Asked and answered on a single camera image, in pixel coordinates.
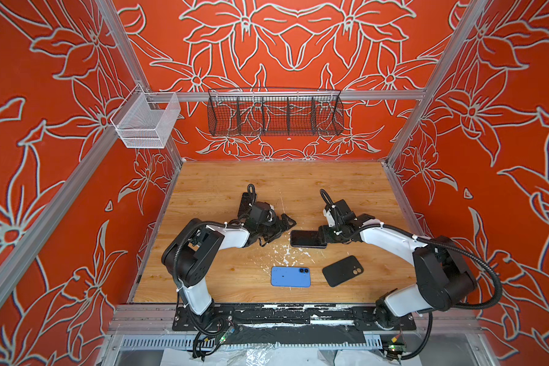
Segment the wood grain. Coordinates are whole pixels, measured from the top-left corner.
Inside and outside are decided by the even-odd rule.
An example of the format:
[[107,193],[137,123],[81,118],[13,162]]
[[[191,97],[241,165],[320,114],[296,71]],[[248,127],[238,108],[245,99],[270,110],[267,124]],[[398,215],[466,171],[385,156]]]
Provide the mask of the wood grain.
[[[183,165],[159,235],[146,264],[134,302],[175,303],[175,284],[160,258],[192,218],[229,221],[238,213],[242,192],[256,186],[258,201],[297,221],[297,230],[317,230],[326,220],[319,189],[334,201],[345,199],[356,215],[367,213],[408,229],[380,163],[360,162],[187,162]],[[389,290],[415,282],[405,260],[374,245],[329,244],[326,249],[293,248],[286,232],[260,247],[218,252],[206,276],[216,302],[374,302]],[[337,260],[355,255],[364,273],[335,288],[321,272]],[[271,267],[311,270],[311,287],[271,286]]]

